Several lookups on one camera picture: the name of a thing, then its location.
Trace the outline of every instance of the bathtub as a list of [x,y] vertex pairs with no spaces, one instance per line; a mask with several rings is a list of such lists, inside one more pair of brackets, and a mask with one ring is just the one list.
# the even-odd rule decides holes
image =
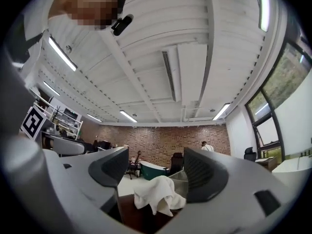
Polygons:
[[169,168],[157,166],[147,161],[140,161],[141,171],[146,180],[151,180],[155,177],[166,175],[166,170]]

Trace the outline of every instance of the white ceiling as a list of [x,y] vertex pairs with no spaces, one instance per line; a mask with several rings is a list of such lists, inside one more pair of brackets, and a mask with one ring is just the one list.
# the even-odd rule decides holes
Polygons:
[[[257,0],[217,1],[218,15],[210,18],[208,0],[127,0],[123,14],[135,19],[119,37],[88,31],[66,16],[54,18],[49,34],[64,51],[71,46],[67,54],[78,69],[73,72],[44,41],[38,84],[45,89],[42,81],[48,82],[61,94],[59,100],[103,124],[128,124],[120,110],[136,114],[139,123],[190,125],[190,118],[198,117],[211,124],[244,87],[265,36],[258,28]],[[201,97],[185,110],[181,101],[173,101],[161,49],[189,42],[207,44],[213,54],[206,78],[196,83]]]

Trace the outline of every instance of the black chair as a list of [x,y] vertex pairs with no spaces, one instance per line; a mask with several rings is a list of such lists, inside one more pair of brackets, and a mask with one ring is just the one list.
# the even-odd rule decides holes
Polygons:
[[171,157],[171,168],[166,173],[167,176],[176,174],[177,172],[180,172],[183,168],[183,155],[182,153],[174,153]]
[[244,159],[255,162],[257,159],[257,153],[253,152],[252,147],[249,147],[245,150]]
[[125,175],[129,174],[130,179],[132,179],[131,175],[138,177],[136,175],[136,170],[138,170],[138,158],[140,157],[141,153],[142,153],[141,151],[138,151],[137,157],[134,163],[131,163],[131,160],[129,161],[128,170],[125,171]]

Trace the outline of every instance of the wooden table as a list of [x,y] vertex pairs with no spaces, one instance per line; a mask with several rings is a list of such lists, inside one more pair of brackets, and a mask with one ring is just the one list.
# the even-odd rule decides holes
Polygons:
[[256,160],[256,163],[272,172],[277,167],[277,157],[268,158],[267,160],[261,162],[257,162]]

